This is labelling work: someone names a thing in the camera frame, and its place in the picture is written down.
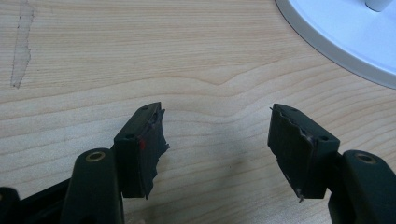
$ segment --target wood grain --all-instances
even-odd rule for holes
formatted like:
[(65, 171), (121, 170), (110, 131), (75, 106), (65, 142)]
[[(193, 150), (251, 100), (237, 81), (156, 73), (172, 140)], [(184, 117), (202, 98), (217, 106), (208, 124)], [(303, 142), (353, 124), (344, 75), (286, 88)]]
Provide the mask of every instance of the wood grain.
[(29, 0), (31, 60), (10, 85), (20, 2), (0, 3), (0, 186), (22, 198), (71, 175), (138, 107), (163, 102), (171, 148), (126, 223), (330, 223), (298, 203), (266, 145), (269, 107), (301, 109), (396, 170), (395, 91), (332, 63), (275, 1)]

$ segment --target scratch mark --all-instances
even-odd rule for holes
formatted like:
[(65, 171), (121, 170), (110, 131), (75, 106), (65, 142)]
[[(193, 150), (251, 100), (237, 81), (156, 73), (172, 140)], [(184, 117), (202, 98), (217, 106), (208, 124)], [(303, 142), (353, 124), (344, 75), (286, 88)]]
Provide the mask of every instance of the scratch mark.
[(11, 86), (20, 87), (30, 61), (29, 32), (33, 22), (35, 9), (28, 0), (21, 0), (20, 21), (18, 22), (17, 42), (14, 49), (14, 64), (12, 67)]

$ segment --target white base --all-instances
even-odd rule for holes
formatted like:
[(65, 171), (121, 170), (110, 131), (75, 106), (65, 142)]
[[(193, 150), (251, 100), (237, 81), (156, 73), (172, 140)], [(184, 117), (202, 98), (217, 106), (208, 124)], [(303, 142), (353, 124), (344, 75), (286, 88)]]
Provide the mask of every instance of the white base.
[(396, 89), (396, 1), (382, 12), (364, 0), (276, 0), (294, 30), (350, 72)]

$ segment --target red mark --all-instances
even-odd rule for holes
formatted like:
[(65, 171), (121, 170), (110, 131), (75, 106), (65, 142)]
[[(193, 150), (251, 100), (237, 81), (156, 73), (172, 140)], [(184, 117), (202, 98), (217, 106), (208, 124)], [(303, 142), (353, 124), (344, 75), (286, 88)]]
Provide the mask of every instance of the red mark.
[(140, 141), (139, 141), (140, 150), (145, 149), (145, 147), (146, 147), (146, 141), (144, 139), (140, 139)]

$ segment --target black plastic part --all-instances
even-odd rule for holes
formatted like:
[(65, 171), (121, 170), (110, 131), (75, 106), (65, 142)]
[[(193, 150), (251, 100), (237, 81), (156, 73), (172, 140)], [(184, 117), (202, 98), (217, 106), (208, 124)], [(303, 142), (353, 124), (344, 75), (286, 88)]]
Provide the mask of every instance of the black plastic part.
[(59, 223), (64, 197), (69, 186), (67, 179), (21, 201), (23, 223)]
[(97, 148), (78, 156), (60, 223), (123, 223), (122, 199), (111, 150)]
[(0, 188), (0, 223), (21, 223), (21, 204), (18, 192)]
[(329, 166), (326, 174), (328, 188), (332, 191), (328, 206), (333, 224), (349, 224), (356, 220), (356, 213), (342, 178), (342, 163), (343, 156), (337, 153), (336, 160)]
[(322, 199), (340, 141), (301, 111), (274, 104), (268, 146), (300, 199)]
[(161, 155), (169, 148), (163, 137), (161, 103), (139, 108), (114, 138), (120, 191), (124, 198), (149, 197)]
[(343, 155), (342, 177), (356, 223), (396, 223), (396, 175), (381, 158), (349, 150)]

